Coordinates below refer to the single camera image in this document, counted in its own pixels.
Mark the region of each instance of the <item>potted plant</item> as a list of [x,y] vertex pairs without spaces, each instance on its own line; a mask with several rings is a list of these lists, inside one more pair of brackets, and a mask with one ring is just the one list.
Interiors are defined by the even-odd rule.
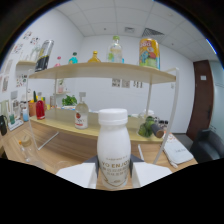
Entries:
[[63,93],[63,83],[64,83],[64,79],[59,79],[59,81],[58,81],[58,84],[59,84],[58,92],[59,93]]
[[62,105],[63,106],[76,106],[77,99],[75,98],[74,95],[72,95],[72,96],[66,95],[66,97],[62,99]]

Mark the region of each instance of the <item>ceiling light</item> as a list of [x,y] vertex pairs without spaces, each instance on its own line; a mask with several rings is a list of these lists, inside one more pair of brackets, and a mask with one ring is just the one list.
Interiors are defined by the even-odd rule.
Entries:
[[209,45],[210,45],[210,47],[212,48],[212,50],[215,52],[215,54],[217,54],[216,53],[216,51],[215,51],[215,49],[214,49],[214,47],[211,45],[211,43],[209,42],[209,40],[208,39],[206,39],[207,40],[207,42],[209,43]]

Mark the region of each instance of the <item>green plant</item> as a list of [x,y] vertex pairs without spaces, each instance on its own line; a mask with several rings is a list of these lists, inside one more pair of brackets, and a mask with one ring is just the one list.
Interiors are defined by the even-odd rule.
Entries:
[[62,99],[62,105],[63,106],[75,106],[77,104],[77,99],[74,95],[69,96],[66,95],[66,98]]
[[63,82],[64,82],[64,79],[59,79],[59,81],[58,81],[59,85],[62,85]]

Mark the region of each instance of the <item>white plastic bottle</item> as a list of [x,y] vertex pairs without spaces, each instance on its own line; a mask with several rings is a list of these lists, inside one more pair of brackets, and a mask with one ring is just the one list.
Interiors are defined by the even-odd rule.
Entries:
[[126,109],[104,109],[99,113],[100,133],[97,156],[103,185],[117,189],[126,185],[131,157],[131,141],[126,123]]
[[122,63],[122,46],[119,40],[119,36],[113,36],[113,42],[108,47],[107,51],[107,62]]
[[78,129],[86,129],[88,128],[88,113],[89,108],[83,101],[82,97],[85,97],[85,92],[80,92],[80,102],[75,107],[75,127]]

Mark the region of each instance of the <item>yellow bottle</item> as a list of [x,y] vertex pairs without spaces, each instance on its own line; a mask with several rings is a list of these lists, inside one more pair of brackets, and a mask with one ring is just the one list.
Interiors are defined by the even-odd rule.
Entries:
[[101,62],[99,58],[97,58],[97,51],[93,51],[93,57],[89,59],[88,62]]

